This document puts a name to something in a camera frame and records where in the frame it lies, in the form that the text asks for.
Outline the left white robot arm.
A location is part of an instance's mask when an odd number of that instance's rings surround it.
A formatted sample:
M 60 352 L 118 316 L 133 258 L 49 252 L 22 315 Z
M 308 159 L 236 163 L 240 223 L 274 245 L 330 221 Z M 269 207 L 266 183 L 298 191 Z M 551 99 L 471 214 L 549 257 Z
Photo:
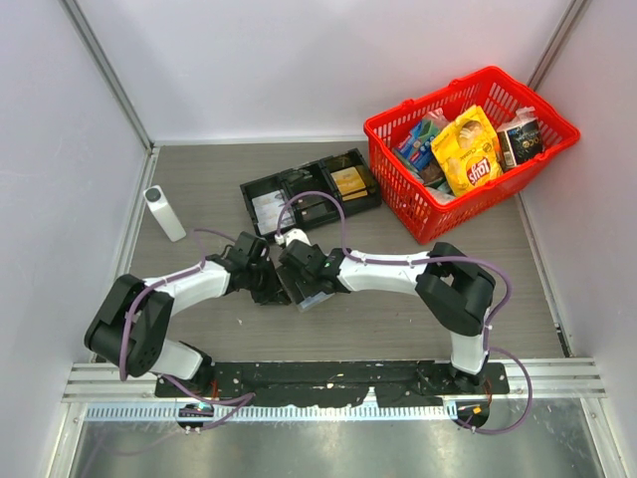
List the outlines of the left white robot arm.
M 115 279 L 85 337 L 85 347 L 119 368 L 120 378 L 148 372 L 178 378 L 189 395 L 212 385 L 212 358 L 193 346 L 167 338 L 172 317 L 207 300 L 247 291 L 259 306 L 291 302 L 269 257 L 266 239 L 248 232 L 220 254 L 169 276 Z

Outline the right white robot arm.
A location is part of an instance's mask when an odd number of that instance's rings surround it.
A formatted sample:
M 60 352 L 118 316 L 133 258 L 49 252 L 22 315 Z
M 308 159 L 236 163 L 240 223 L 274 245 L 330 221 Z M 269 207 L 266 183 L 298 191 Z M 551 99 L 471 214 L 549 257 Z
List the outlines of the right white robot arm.
M 305 239 L 277 242 L 277 272 L 285 288 L 306 309 L 334 294 L 380 291 L 419 298 L 451 337 L 449 378 L 463 393 L 486 380 L 489 353 L 486 317 L 496 281 L 455 246 L 438 242 L 415 255 L 374 255 L 348 248 L 324 253 Z

